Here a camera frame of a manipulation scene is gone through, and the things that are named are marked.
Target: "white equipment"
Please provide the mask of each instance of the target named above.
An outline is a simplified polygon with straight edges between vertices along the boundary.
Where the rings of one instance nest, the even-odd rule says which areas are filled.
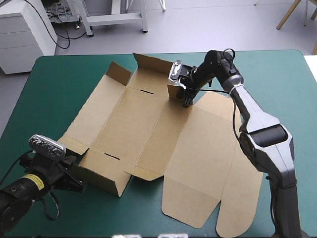
[[[29,0],[53,39],[57,35],[40,0]],[[34,9],[24,0],[0,7],[0,67],[5,73],[30,72],[40,56],[53,56],[56,45]]]

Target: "box slot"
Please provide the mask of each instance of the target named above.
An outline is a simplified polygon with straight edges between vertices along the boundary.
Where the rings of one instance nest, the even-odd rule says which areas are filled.
[[[154,93],[151,93],[151,92],[149,92],[149,91],[142,90],[142,89],[140,89],[140,91],[145,92],[145,93],[154,94]]]
[[[107,153],[105,153],[105,155],[108,155],[108,156],[113,157],[113,158],[115,158],[115,159],[117,159],[117,160],[120,160],[120,158],[115,157],[115,156],[113,156],[113,155],[111,155],[111,154],[107,154]]]

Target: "flattened cardboard box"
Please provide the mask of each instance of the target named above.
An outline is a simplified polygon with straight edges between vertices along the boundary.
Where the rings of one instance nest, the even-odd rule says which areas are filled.
[[[117,196],[131,175],[164,176],[163,213],[200,228],[221,201],[218,234],[239,236],[253,221],[262,173],[233,135],[231,99],[207,93],[186,109],[175,98],[179,87],[167,83],[172,63],[134,57],[131,80],[112,62],[59,140],[87,151],[78,176]]]

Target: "gray floor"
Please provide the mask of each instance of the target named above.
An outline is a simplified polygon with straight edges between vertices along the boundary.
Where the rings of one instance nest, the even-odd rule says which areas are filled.
[[[146,0],[148,33],[141,24],[94,27],[94,37],[71,41],[69,49],[56,55],[205,52],[210,49],[247,50],[297,49],[310,55],[317,40],[317,20],[303,26],[302,1],[281,30],[276,26],[292,0],[166,0],[162,12],[158,0]],[[91,15],[108,13],[111,1],[86,0]],[[131,11],[138,10],[135,0]],[[309,4],[309,17],[315,6]],[[84,28],[70,35],[80,35]],[[63,34],[63,28],[56,27]],[[5,75],[0,71],[0,136],[23,89],[28,74]]]

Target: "green table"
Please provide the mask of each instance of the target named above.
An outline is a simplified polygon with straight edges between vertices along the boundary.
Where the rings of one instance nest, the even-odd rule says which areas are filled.
[[[182,59],[199,65],[205,53],[157,54],[166,60]],[[134,71],[132,55],[53,56],[39,58],[15,106],[0,140],[0,174],[23,152],[29,150],[33,134],[59,139],[73,121],[111,61]],[[317,84],[298,51],[237,52],[235,64],[245,85],[262,108],[278,117],[294,137],[296,172],[302,229],[317,236]],[[213,88],[220,88],[214,80]],[[23,175],[16,166],[7,183]],[[216,236],[219,208],[201,229],[195,229],[161,211],[163,178],[153,182],[132,178],[121,198],[93,186],[83,194],[57,191],[62,215],[45,219],[42,204],[36,203],[9,236],[111,236],[161,233],[188,233],[190,236]],[[270,236],[270,194],[264,179],[257,214],[250,236]]]

